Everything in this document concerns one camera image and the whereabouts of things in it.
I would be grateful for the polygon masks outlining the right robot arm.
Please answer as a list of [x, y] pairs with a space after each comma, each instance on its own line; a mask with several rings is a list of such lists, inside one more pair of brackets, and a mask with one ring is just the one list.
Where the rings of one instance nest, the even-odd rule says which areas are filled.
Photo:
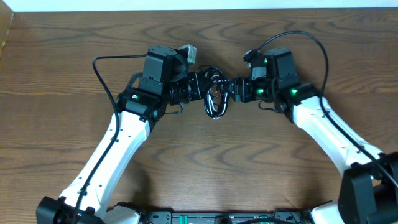
[[288, 48], [243, 56], [248, 77], [234, 78], [228, 91], [235, 102], [273, 103], [276, 113], [309, 134], [342, 176], [338, 200], [310, 209], [303, 223], [395, 223], [397, 153], [383, 153], [351, 129], [312, 84], [300, 82]]

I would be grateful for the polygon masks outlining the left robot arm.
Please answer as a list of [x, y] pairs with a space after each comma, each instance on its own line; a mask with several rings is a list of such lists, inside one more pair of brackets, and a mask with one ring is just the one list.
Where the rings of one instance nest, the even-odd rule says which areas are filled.
[[139, 223], [141, 214], [127, 205], [109, 208], [111, 196], [129, 161], [147, 140], [168, 105], [204, 100], [208, 116], [217, 119], [210, 75], [190, 72], [196, 48], [155, 45], [144, 58], [144, 70], [133, 75], [117, 98], [110, 96], [113, 115], [108, 129], [76, 179], [59, 198], [44, 197], [36, 209], [37, 223]]

